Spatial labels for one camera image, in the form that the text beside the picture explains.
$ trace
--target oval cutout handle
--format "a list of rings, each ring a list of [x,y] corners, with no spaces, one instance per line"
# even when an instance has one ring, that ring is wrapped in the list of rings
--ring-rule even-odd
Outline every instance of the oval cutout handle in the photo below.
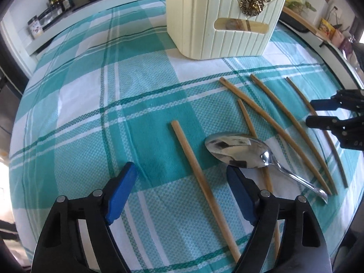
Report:
[[[259,34],[266,34],[269,31],[269,25],[266,23],[227,17],[218,18],[214,23],[214,28],[215,30],[254,32]]]

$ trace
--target tablecloth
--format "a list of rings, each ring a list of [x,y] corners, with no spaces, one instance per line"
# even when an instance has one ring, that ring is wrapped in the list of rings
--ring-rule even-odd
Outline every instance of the tablecloth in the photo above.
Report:
[[[249,79],[254,73],[304,126],[309,112],[284,78],[290,77],[310,100],[330,97],[340,85],[321,58],[278,24],[263,56],[190,60],[168,36],[165,15],[165,0],[97,13],[59,34],[40,59],[21,99],[10,149],[13,211],[30,259],[57,196],[87,196],[133,161],[139,177],[111,226],[132,272],[232,271],[231,253],[170,126],[179,120],[243,251],[253,227],[232,196],[226,165],[203,144],[218,132],[248,133],[236,97],[218,82],[221,76],[272,116],[325,176],[291,121]],[[248,111],[259,138],[281,164],[319,186],[276,131]],[[350,116],[341,109],[322,114]],[[325,205],[270,167],[274,194],[308,198],[332,254],[363,194],[363,155],[339,148],[332,136],[349,182],[345,189],[322,132],[304,128],[326,160],[339,195]],[[265,188],[258,170],[244,174]],[[80,229],[84,234],[85,225]],[[89,255],[91,247],[84,245]],[[272,254],[265,268],[272,265]],[[98,268],[92,257],[89,263]]]

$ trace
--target chopstick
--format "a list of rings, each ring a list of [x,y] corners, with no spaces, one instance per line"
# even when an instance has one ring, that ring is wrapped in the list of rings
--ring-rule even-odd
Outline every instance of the chopstick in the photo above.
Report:
[[[289,85],[291,85],[291,87],[294,89],[294,91],[296,91],[296,93],[298,94],[298,96],[301,98],[301,100],[303,101],[303,103],[307,106],[307,108],[309,109],[309,111],[311,112],[312,115],[317,116],[317,113],[315,111],[315,109],[311,106],[310,102],[308,101],[308,99],[304,96],[304,94],[298,89],[298,87],[292,82],[292,80],[290,78],[286,78],[287,82]],[[336,163],[337,163],[337,167],[339,168],[340,171],[340,175],[341,178],[343,180],[343,184],[344,187],[347,188],[348,185],[348,181],[346,179],[346,175],[345,175],[345,170],[343,168],[343,164],[341,163],[340,160],[340,156],[336,150],[336,147],[334,145],[334,142],[332,141],[329,133],[326,130],[323,130],[324,136],[331,148],[332,151],[332,155],[334,155]]]
[[[257,139],[258,138],[257,132],[255,131],[252,120],[250,119],[248,111],[246,110],[241,99],[238,99],[238,104],[240,106],[241,111],[243,112],[245,122],[248,125],[248,129],[249,129],[251,135]],[[268,172],[268,167],[263,167],[262,171],[263,171],[265,186],[267,187],[267,190],[273,194],[273,185],[272,185],[272,180],[270,179],[270,175]],[[278,225],[278,222],[276,222],[276,226],[274,228],[274,251],[276,253],[276,258],[278,256],[280,245],[281,245],[281,237],[280,237],[280,233],[279,233],[279,225]]]
[[[332,195],[328,185],[322,178],[321,174],[317,171],[317,169],[313,166],[311,161],[307,158],[305,153],[301,150],[301,148],[297,145],[297,143],[284,131],[284,129],[279,126],[279,124],[273,120],[271,116],[269,116],[261,107],[259,107],[254,101],[252,101],[248,96],[246,96],[241,90],[235,87],[232,83],[227,81],[224,77],[221,77],[221,84],[227,87],[230,91],[232,91],[235,95],[245,101],[249,106],[251,106],[259,115],[261,115],[280,135],[285,139],[285,141],[297,152],[297,154],[302,158],[303,162],[307,165],[310,171],[314,174],[316,179],[320,182],[321,186],[325,189],[327,194]]]
[[[309,146],[309,148],[311,149],[311,151],[315,155],[317,161],[319,162],[319,164],[323,168],[325,174],[327,175],[327,177],[328,177],[328,179],[329,179],[329,181],[330,181],[330,183],[331,183],[331,185],[332,185],[332,187],[334,189],[334,193],[337,195],[337,189],[336,189],[334,180],[332,179],[332,176],[330,174],[330,171],[329,171],[329,169],[328,169],[328,167],[326,165],[326,162],[321,157],[320,153],[318,152],[318,150],[314,146],[313,142],[311,141],[311,139],[309,138],[309,136],[307,135],[307,133],[305,132],[305,130],[302,128],[302,126],[299,124],[299,122],[296,120],[296,118],[293,116],[293,114],[286,108],[286,106],[278,99],[278,97],[276,97],[274,95],[274,93],[267,86],[264,85],[264,83],[262,81],[260,81],[253,74],[250,75],[250,78],[255,82],[255,84],[257,84],[269,96],[269,98],[291,120],[291,122],[293,123],[294,127],[298,130],[298,132],[300,133],[300,135],[303,137],[303,139],[305,140],[306,144]]]
[[[231,254],[233,255],[233,258],[234,258],[235,262],[237,263],[240,259],[241,253],[239,251],[238,246],[236,245],[235,239],[233,237],[233,234],[230,231],[229,225],[224,217],[224,214],[222,213],[222,211],[219,207],[219,204],[216,202],[214,194],[212,193],[211,188],[209,186],[209,183],[207,182],[206,177],[203,174],[200,164],[198,164],[196,156],[193,153],[193,150],[192,150],[190,144],[188,143],[186,136],[185,136],[179,122],[174,120],[171,122],[171,125],[178,138],[179,143],[181,144],[183,152],[185,153],[187,160],[190,163],[190,166],[196,177],[196,180],[197,180],[198,184],[200,185],[200,188],[201,188],[203,194],[205,195],[207,203],[210,206],[212,214],[215,217],[217,225],[220,228],[220,231],[227,243],[227,246],[229,247]]]

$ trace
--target metal spoon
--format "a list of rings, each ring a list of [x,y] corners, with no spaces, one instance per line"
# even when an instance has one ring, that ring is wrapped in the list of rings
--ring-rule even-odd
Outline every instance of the metal spoon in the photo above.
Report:
[[[270,164],[274,165],[281,173],[315,192],[326,204],[328,202],[324,190],[284,168],[273,155],[272,150],[259,139],[244,134],[224,132],[210,135],[205,140],[205,146],[213,156],[231,166],[262,168]]]

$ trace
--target screw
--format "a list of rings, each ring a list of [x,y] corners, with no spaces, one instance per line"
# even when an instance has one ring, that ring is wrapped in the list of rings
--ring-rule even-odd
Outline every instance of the screw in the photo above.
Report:
[[[268,198],[270,196],[270,192],[267,190],[261,190],[260,195],[262,195],[265,198]]]
[[[102,190],[101,189],[97,189],[97,190],[95,190],[95,191],[92,192],[92,195],[94,197],[99,197],[99,196],[102,195]]]
[[[66,197],[63,195],[57,197],[57,202],[59,202],[59,203],[65,201],[65,200],[66,200]]]
[[[305,196],[302,196],[302,195],[298,196],[297,199],[298,199],[299,202],[302,202],[302,203],[307,202],[307,198]]]

